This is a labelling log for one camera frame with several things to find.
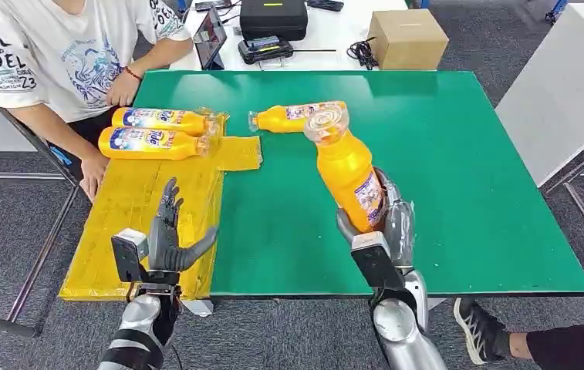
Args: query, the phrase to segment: person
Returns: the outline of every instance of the person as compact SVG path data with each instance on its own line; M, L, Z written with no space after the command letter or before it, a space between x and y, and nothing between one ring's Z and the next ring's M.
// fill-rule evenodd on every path
M138 30L154 47L132 60ZM108 159L100 132L144 73L192 49L162 0L0 0L0 107L36 135L93 200Z
M457 298L453 314L476 365L514 357L532 360L544 370L584 369L584 325L511 333L470 298Z

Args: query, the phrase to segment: yellow mat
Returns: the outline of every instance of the yellow mat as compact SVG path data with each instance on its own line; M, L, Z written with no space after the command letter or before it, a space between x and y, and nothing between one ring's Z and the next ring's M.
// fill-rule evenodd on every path
M110 237L126 227L148 234L164 184L176 177L184 198L180 246L193 244L219 221L223 171L256 170L261 161L257 136L227 136L218 153L208 158L111 160L59 296L69 301L125 299L129 284L119 281ZM209 295L217 244L181 274L182 299ZM148 266L147 259L143 265Z

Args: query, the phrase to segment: bottle label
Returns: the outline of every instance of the bottle label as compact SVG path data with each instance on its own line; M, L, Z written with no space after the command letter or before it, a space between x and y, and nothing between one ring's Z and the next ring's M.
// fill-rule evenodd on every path
M287 119L304 119L310 117L312 113L319 109L326 108L327 106L334 106L336 102L325 102L325 103L315 103L315 104L303 104L301 106L288 106L287 107Z
M110 136L110 148L116 150L169 149L175 131L165 129L115 129Z
M355 189L355 197L366 212L369 225L376 226L382 216L383 188L373 171L369 173L364 183Z
M123 114L123 125L132 127L152 127L156 125L180 125L184 111L165 109L128 109Z

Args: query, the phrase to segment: white t-shirt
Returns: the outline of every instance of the white t-shirt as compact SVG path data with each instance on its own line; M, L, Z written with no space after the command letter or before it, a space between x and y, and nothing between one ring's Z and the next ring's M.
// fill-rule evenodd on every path
M98 116L138 29L150 43L190 38L162 0L86 0L78 15L52 0L0 0L0 106L45 103L66 122Z

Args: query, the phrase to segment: silver robotic arm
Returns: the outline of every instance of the silver robotic arm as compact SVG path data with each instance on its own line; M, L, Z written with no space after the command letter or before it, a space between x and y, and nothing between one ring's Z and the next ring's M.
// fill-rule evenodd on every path
M193 246L178 247L176 226L183 200L176 200L177 193L176 179L172 178L164 188L148 237L131 229L112 237L120 280L141 284L137 296L123 311L119 329L103 354L99 370L153 370L162 367L164 353L181 311L180 272L191 267L217 238L217 228L211 227ZM149 256L149 271L140 264L146 256Z
M360 234L344 210L337 227L351 244L351 256L374 291L371 320L380 347L392 370L446 370L430 339L424 279L412 265L414 210L396 184L375 169L385 192L382 231Z

